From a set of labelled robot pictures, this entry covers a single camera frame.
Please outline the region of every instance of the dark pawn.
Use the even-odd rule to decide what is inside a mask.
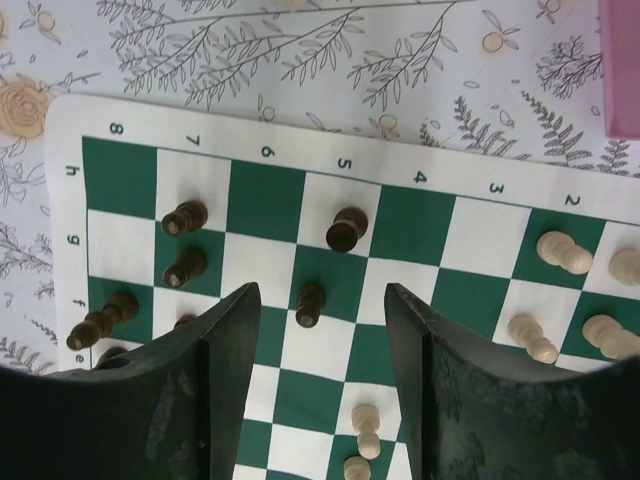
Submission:
[[[73,327],[67,337],[67,346],[71,350],[82,350],[95,345],[101,338],[111,335],[116,325],[135,317],[139,308],[138,300],[130,293],[114,293],[101,311],[89,312]]]
[[[180,328],[189,322],[193,322],[196,318],[198,318],[197,315],[194,315],[193,313],[187,313],[178,319],[176,324],[173,326],[173,329],[175,330],[176,328]]]
[[[177,236],[199,230],[209,218],[207,207],[197,200],[178,205],[173,212],[162,219],[162,231],[167,235]]]
[[[301,327],[315,327],[320,318],[320,312],[327,303],[324,289],[315,283],[310,283],[298,291],[296,321]]]
[[[123,353],[127,353],[128,351],[129,350],[124,347],[111,347],[109,350],[100,355],[98,363],[94,368],[99,368],[100,365],[102,365],[107,360],[111,360],[113,357],[117,357],[118,355],[122,355]]]
[[[368,225],[367,214],[359,208],[340,210],[327,230],[327,245],[336,252],[349,252],[365,234]]]
[[[180,288],[189,280],[204,273],[207,269],[207,255],[199,247],[187,247],[176,261],[164,271],[164,283],[173,288]]]

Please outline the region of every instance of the white square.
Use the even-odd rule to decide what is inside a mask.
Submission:
[[[607,222],[583,290],[640,300],[638,287],[622,285],[609,273],[609,263],[613,256],[627,248],[640,250],[640,227]]]
[[[387,478],[402,478],[407,480],[411,478],[409,454],[407,453],[407,446],[404,443],[396,443],[395,448],[393,449]]]
[[[601,368],[612,365],[612,362],[606,362],[604,360],[596,360],[594,358],[576,357],[573,355],[565,355],[561,353],[558,355],[556,361],[556,367],[566,368],[567,370],[573,370],[574,372],[589,373],[594,370],[600,370]]]
[[[273,422],[280,369],[254,365],[244,408],[244,418],[259,422]]]
[[[493,341],[515,346],[515,342],[509,336],[508,325],[514,317],[526,313],[540,324],[544,336],[559,351],[579,298],[580,290],[511,280],[493,333]]]
[[[343,208],[357,207],[367,214],[369,226],[349,253],[368,256],[379,199],[380,185],[307,173],[302,196],[298,243],[329,249],[326,235],[336,214]]]
[[[222,262],[222,297],[248,282],[258,282],[262,305],[287,308],[295,243],[227,233]]]
[[[236,465],[233,470],[233,480],[266,480],[267,471],[264,468]]]
[[[360,297],[357,323],[384,326],[384,291],[388,283],[400,283],[426,303],[431,302],[438,267],[370,258]]]
[[[313,328],[303,328],[287,313],[281,367],[344,382],[355,324],[320,315]]]
[[[89,275],[153,285],[153,220],[89,210],[87,232]]]
[[[510,278],[531,209],[456,198],[441,267]]]
[[[229,160],[158,150],[156,220],[182,202],[198,200],[209,213],[202,228],[225,231],[230,178]]]
[[[98,364],[100,357],[111,347],[122,347],[128,352],[141,347],[142,343],[127,342],[126,340],[118,340],[117,338],[101,338],[93,347],[91,347],[91,368],[94,368]]]
[[[332,444],[333,436],[326,433],[273,425],[267,467],[310,480],[325,480]]]
[[[183,315],[200,316],[220,301],[197,293],[154,287],[153,289],[153,338],[173,330]]]
[[[364,404],[378,408],[380,413],[378,436],[382,440],[395,442],[396,438],[398,438],[402,420],[398,391],[394,387],[370,383],[344,384],[338,412],[336,435],[357,435],[351,423],[351,411],[358,405]]]

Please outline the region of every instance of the number 4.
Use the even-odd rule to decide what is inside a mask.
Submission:
[[[416,183],[426,182],[427,181],[427,176],[424,173],[422,173],[420,170],[418,170],[418,173],[413,178],[413,181],[416,182]]]

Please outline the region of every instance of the green square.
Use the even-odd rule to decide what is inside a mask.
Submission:
[[[380,455],[378,455],[374,460],[369,460],[369,464],[371,465],[371,480],[388,479],[389,466],[391,465],[391,457],[393,455],[394,447],[395,442],[380,440]],[[327,478],[344,478],[344,462],[351,457],[359,455],[358,439],[355,436],[336,435],[333,437]]]
[[[270,444],[271,424],[245,419],[242,422],[236,463],[248,467],[267,468]]]
[[[117,325],[111,337],[127,342],[149,343],[153,335],[153,287],[89,277],[89,310],[102,310],[109,297],[116,292],[127,292],[136,297],[140,309],[129,322]]]
[[[640,323],[638,323],[640,301],[601,295],[599,293],[582,292],[578,305],[573,312],[573,318],[564,337],[560,353],[610,362],[610,358],[604,357],[600,353],[600,349],[591,345],[582,335],[584,323],[594,315],[600,314],[613,317],[625,330],[640,335]]]
[[[431,306],[474,332],[493,338],[509,279],[441,268]]]
[[[536,244],[543,234],[558,230],[573,238],[576,244],[595,254],[604,225],[605,221],[597,218],[550,210],[533,210],[529,216],[513,278],[581,289],[587,278],[586,274],[574,275],[560,267],[549,265],[538,256]]]
[[[314,282],[321,285],[327,295],[323,314],[355,322],[366,270],[365,257],[298,245],[289,308],[296,309],[298,290]]]
[[[395,387],[387,327],[356,324],[346,381]]]
[[[262,307],[255,363],[269,367],[280,367],[286,321],[286,310]]]
[[[234,161],[227,231],[295,242],[305,172]]]
[[[156,252],[153,273],[154,285],[170,288],[164,283],[164,271],[176,260],[178,254],[187,247],[200,247],[207,255],[208,266],[202,275],[187,282],[180,290],[191,293],[220,296],[222,283],[222,258],[224,256],[224,233],[212,230],[196,230],[172,237],[162,231],[162,224],[156,222]]]
[[[371,257],[440,265],[456,197],[383,186]]]
[[[273,423],[333,435],[342,382],[280,370]]]
[[[87,208],[155,218],[156,149],[82,137]]]
[[[308,478],[294,475],[293,473],[276,472],[275,470],[268,470],[265,480],[309,480]]]

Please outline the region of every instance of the light wooden chess piece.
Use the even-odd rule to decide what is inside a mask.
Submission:
[[[509,322],[509,336],[517,345],[542,363],[554,363],[558,359],[558,349],[544,336],[542,327],[531,315],[518,315]]]
[[[640,251],[622,250],[609,263],[609,273],[628,287],[640,285]]]
[[[582,326],[582,334],[587,341],[600,349],[602,355],[622,360],[632,355],[640,355],[640,338],[625,330],[609,315],[595,315]]]
[[[549,265],[559,266],[574,275],[582,275],[591,270],[593,255],[566,233],[551,231],[542,235],[536,244],[536,251]]]
[[[358,405],[351,412],[351,423],[358,432],[358,452],[367,460],[380,455],[380,414],[373,405]]]
[[[362,457],[351,457],[344,462],[345,480],[369,480],[371,478],[371,467]]]

